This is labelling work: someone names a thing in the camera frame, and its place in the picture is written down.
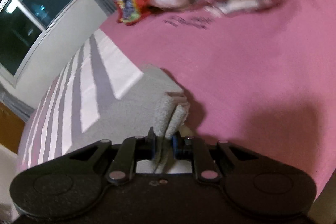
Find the dark glass window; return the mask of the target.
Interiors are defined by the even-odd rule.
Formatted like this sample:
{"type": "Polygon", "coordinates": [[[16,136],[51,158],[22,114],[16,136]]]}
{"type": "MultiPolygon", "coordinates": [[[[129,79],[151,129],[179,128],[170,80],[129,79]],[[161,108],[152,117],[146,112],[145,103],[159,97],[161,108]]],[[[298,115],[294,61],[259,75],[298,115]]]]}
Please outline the dark glass window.
{"type": "Polygon", "coordinates": [[[1,0],[1,76],[15,85],[37,46],[75,0],[1,0]]]}

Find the grey fleece pants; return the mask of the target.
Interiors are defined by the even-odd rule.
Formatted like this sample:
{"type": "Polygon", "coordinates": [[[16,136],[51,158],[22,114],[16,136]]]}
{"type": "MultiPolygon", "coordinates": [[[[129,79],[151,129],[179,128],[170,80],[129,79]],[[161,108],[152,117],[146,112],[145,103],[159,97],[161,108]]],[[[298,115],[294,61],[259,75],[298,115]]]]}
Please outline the grey fleece pants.
{"type": "Polygon", "coordinates": [[[138,173],[191,173],[191,164],[175,160],[169,141],[182,130],[190,134],[184,125],[190,103],[184,90],[162,69],[147,65],[143,75],[120,99],[107,107],[100,119],[81,136],[73,140],[68,151],[90,145],[101,139],[113,144],[126,138],[147,136],[152,128],[158,138],[158,152],[153,160],[137,163],[138,173]]]}

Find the striped pink grey bedsheet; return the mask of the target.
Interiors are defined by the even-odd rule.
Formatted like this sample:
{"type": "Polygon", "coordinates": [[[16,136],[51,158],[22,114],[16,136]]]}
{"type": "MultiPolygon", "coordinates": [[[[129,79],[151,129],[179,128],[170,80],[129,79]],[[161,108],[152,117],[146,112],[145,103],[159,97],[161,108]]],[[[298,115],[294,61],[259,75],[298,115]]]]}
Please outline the striped pink grey bedsheet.
{"type": "Polygon", "coordinates": [[[17,171],[64,155],[120,103],[145,69],[166,72],[191,103],[188,127],[312,176],[335,170],[335,0],[268,11],[110,16],[71,57],[26,123],[17,171]]]}

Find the white pillow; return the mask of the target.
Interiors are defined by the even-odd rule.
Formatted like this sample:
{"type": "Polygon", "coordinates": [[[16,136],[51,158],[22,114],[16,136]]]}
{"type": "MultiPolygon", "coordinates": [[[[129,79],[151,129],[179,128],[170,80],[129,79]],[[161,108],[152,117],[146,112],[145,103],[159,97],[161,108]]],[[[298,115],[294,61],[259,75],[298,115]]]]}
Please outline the white pillow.
{"type": "Polygon", "coordinates": [[[281,0],[150,0],[149,5],[161,10],[196,10],[204,8],[213,14],[232,14],[273,7],[281,0]]]}

